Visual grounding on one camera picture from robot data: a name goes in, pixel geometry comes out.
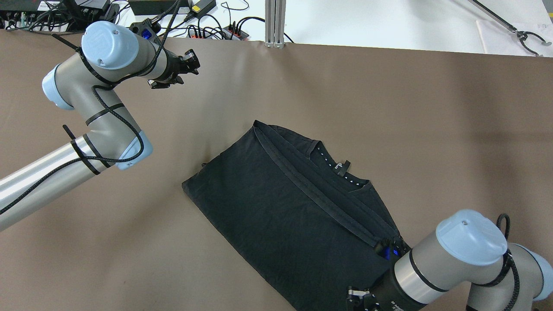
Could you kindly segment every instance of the light blue cap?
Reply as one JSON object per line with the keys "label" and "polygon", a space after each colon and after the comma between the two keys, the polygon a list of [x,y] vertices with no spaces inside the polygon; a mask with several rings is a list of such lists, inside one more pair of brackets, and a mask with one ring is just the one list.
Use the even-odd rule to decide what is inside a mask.
{"label": "light blue cap", "polygon": [[56,86],[56,69],[58,69],[60,64],[57,64],[45,77],[42,79],[42,91],[46,97],[56,104],[57,107],[60,107],[65,110],[73,110],[71,105],[69,105],[60,95],[58,87]]}
{"label": "light blue cap", "polygon": [[507,251],[501,230],[474,210],[460,210],[442,221],[436,237],[451,256],[475,266],[491,265]]}
{"label": "light blue cap", "polygon": [[[150,154],[152,154],[154,147],[152,147],[152,143],[150,143],[150,140],[146,137],[146,134],[144,133],[144,131],[140,131],[140,133],[138,134],[140,135],[140,137],[142,138],[142,142],[144,143],[144,151],[142,151],[142,153],[134,160],[130,160],[128,162],[116,163],[115,166],[117,166],[117,168],[119,168],[120,170],[126,170],[129,167],[142,161]],[[136,155],[139,151],[140,151],[140,142],[138,141],[138,137],[135,137],[133,141],[130,143],[130,145],[127,147],[127,149],[125,149],[125,151],[121,154],[121,156],[119,157],[119,160],[128,159]]]}
{"label": "light blue cap", "polygon": [[88,62],[105,69],[121,69],[138,55],[138,37],[129,29],[105,20],[86,28],[81,45]]}
{"label": "light blue cap", "polygon": [[544,300],[551,294],[551,292],[553,292],[553,268],[551,268],[551,265],[547,262],[545,258],[541,257],[533,251],[530,251],[528,248],[522,245],[517,245],[529,252],[530,255],[532,255],[532,257],[538,263],[538,266],[540,266],[541,275],[544,278],[544,285],[542,287],[541,293],[537,295],[536,298],[534,298],[534,301]]}

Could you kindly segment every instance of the metal post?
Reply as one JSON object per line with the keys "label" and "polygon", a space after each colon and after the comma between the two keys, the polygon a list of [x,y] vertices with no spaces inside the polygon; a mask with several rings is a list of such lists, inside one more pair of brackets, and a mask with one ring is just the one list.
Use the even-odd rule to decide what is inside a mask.
{"label": "metal post", "polygon": [[286,0],[265,0],[265,46],[284,47]]}

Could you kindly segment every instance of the dark folded garment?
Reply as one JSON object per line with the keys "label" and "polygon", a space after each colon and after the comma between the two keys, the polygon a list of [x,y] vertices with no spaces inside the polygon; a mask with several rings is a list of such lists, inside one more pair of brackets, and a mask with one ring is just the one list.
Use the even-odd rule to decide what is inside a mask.
{"label": "dark folded garment", "polygon": [[345,310],[348,286],[391,265],[374,252],[399,231],[369,180],[322,142],[255,121],[182,184],[213,226],[297,310]]}

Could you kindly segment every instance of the robotic arm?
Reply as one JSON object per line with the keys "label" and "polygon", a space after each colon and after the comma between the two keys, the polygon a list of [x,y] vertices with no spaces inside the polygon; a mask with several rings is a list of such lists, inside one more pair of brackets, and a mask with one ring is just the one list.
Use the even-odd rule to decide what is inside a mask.
{"label": "robotic arm", "polygon": [[153,89],[183,84],[179,74],[198,74],[200,63],[193,50],[176,56],[159,50],[157,36],[149,39],[109,22],[93,23],[82,37],[82,52],[47,74],[48,99],[76,110],[90,131],[75,138],[65,127],[71,143],[0,180],[0,231],[112,165],[124,170],[151,154],[114,87],[136,75],[152,81]]}
{"label": "robotic arm", "polygon": [[366,291],[350,288],[348,310],[417,311],[463,281],[467,311],[529,311],[553,291],[553,268],[524,246],[507,243],[480,213],[442,221]]}

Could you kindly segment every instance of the blue led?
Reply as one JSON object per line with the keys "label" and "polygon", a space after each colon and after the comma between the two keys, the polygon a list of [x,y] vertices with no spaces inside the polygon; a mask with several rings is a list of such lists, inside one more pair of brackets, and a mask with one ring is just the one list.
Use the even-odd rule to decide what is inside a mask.
{"label": "blue led", "polygon": [[142,31],[142,38],[148,40],[152,37],[152,33],[149,32],[147,29]]}

